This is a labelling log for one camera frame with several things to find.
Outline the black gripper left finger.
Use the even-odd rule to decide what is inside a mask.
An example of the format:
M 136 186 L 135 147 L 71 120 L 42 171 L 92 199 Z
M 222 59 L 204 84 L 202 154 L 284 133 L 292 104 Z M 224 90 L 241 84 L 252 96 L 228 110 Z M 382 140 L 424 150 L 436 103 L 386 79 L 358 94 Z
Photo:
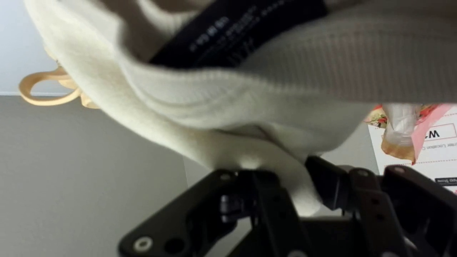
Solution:
M 205 257 L 242 219 L 251 221 L 251 230 L 229 257 L 305 251 L 298 216 L 275 174 L 215 170 L 126 233 L 118 254 Z

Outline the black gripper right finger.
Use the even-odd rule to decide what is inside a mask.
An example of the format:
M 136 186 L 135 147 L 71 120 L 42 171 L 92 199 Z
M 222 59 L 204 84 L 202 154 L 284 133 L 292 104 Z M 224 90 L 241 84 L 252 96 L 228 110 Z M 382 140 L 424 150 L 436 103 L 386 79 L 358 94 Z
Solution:
M 457 196 L 405 166 L 381 176 L 311 156 L 305 169 L 332 221 L 306 224 L 316 257 L 457 257 Z

